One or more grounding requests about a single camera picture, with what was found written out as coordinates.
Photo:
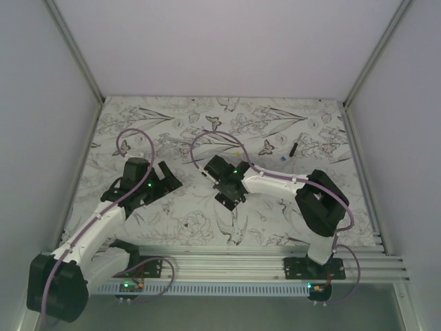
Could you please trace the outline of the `black fuse box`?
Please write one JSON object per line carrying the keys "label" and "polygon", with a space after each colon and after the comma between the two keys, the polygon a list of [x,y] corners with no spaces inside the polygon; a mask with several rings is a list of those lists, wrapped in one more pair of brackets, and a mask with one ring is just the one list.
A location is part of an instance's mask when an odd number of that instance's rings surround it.
{"label": "black fuse box", "polygon": [[228,198],[224,194],[218,193],[215,196],[215,200],[217,200],[217,202],[219,202],[221,205],[226,207],[228,210],[232,211],[237,207],[237,205],[239,203],[244,203],[246,201],[246,198],[245,198],[245,196],[242,196],[241,198],[239,198],[237,200],[231,200],[230,198]]}

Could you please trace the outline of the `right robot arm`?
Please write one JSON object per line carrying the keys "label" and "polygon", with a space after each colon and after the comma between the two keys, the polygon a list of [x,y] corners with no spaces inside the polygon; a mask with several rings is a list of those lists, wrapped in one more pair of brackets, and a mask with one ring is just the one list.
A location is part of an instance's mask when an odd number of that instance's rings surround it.
{"label": "right robot arm", "polygon": [[329,272],[337,227],[349,214],[349,200],[325,172],[284,174],[245,161],[233,165],[218,155],[200,172],[213,181],[213,188],[218,191],[215,199],[231,211],[248,194],[294,200],[311,233],[306,272],[314,279],[321,279]]}

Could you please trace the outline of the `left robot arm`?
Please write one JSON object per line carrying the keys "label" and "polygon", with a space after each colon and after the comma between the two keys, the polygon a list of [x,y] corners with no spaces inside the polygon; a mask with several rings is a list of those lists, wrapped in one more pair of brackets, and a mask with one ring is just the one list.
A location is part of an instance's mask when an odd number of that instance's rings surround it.
{"label": "left robot arm", "polygon": [[153,165],[129,158],[123,174],[102,194],[91,217],[59,248],[38,254],[30,264],[26,306],[65,322],[77,320],[93,291],[112,277],[133,277],[144,261],[139,247],[120,239],[104,243],[140,207],[179,189],[182,183],[166,162]]}

